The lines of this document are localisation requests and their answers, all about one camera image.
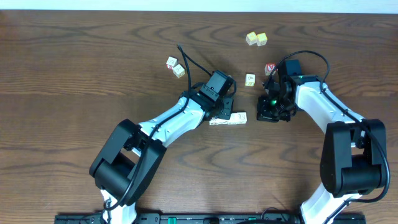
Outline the red edged wooden block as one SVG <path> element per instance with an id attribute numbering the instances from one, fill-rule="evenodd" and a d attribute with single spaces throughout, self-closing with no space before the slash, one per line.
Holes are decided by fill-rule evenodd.
<path id="1" fill-rule="evenodd" d="M 232 113 L 230 119 L 228 120 L 228 124 L 238 124 L 239 115 L 237 113 Z"/>

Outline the blue edged picture block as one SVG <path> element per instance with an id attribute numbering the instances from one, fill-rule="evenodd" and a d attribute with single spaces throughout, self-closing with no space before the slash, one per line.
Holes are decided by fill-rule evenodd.
<path id="1" fill-rule="evenodd" d="M 237 113 L 237 123 L 238 124 L 246 124 L 247 123 L 247 114 L 246 114 L 246 112 Z"/>

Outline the green edged wooden block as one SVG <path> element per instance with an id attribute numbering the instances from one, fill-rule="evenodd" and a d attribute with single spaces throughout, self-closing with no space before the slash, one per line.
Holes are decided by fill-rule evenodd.
<path id="1" fill-rule="evenodd" d="M 211 120 L 209 121 L 209 124 L 210 124 L 210 126 L 218 125 L 218 124 L 219 124 L 219 121 L 218 121 L 218 119 L 211 119 Z"/>

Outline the blue letter X block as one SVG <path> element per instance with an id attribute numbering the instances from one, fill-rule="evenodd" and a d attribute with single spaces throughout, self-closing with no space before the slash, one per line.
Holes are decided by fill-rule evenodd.
<path id="1" fill-rule="evenodd" d="M 228 124 L 229 121 L 226 120 L 226 119 L 217 119 L 217 123 L 218 123 L 218 125 L 220 125 L 220 124 Z"/>

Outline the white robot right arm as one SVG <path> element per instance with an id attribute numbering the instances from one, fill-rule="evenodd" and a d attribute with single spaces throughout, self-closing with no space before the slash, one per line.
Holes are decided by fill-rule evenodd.
<path id="1" fill-rule="evenodd" d="M 391 182 L 386 155 L 386 129 L 378 119 L 366 119 L 350 110 L 316 75 L 282 75 L 263 83 L 257 119 L 290 121 L 298 110 L 306 112 L 323 131 L 320 160 L 321 184 L 304 201 L 298 213 L 301 223 L 332 223 L 352 202 L 382 189 L 371 202 L 382 199 Z"/>

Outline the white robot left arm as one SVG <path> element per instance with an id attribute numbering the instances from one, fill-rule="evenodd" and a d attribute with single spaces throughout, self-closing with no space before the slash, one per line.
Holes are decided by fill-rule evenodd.
<path id="1" fill-rule="evenodd" d="M 176 105 L 139 124 L 121 121 L 89 168 L 104 198 L 101 223 L 133 223 L 135 205 L 146 191 L 167 147 L 211 118 L 230 118 L 233 98 L 185 91 Z"/>

